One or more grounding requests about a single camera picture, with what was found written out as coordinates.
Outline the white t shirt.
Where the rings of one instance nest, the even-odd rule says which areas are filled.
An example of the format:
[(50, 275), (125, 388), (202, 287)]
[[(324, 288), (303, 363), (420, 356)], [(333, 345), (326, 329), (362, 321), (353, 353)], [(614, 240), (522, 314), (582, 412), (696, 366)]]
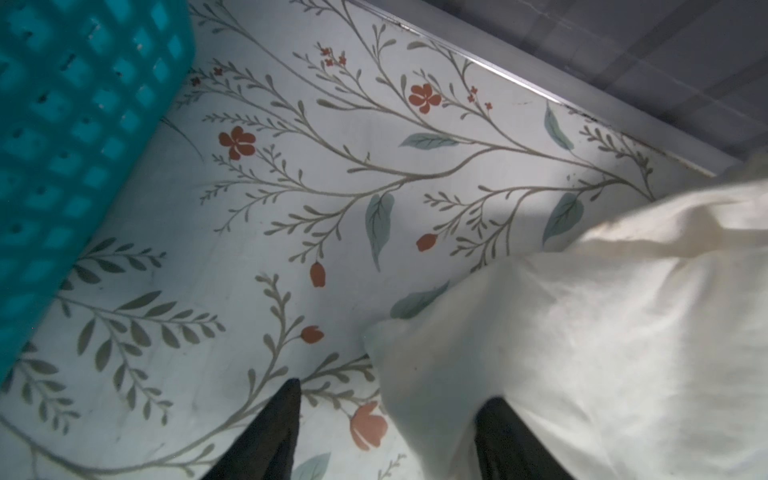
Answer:
[(574, 479), (763, 479), (767, 158), (489, 266), (364, 344), (429, 479), (482, 479), (494, 397)]

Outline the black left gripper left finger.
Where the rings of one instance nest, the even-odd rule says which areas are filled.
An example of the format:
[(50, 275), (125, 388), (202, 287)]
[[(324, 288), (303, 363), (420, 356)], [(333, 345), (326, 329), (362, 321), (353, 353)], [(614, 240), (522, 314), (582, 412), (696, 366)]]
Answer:
[(301, 398), (300, 381), (287, 380), (202, 479), (290, 479)]

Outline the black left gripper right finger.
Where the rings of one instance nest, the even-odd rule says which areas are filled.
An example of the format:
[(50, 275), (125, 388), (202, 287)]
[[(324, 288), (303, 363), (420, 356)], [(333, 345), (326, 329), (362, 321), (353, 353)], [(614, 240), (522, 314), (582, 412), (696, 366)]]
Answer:
[(475, 446), (484, 480), (573, 480), (501, 397), (475, 416)]

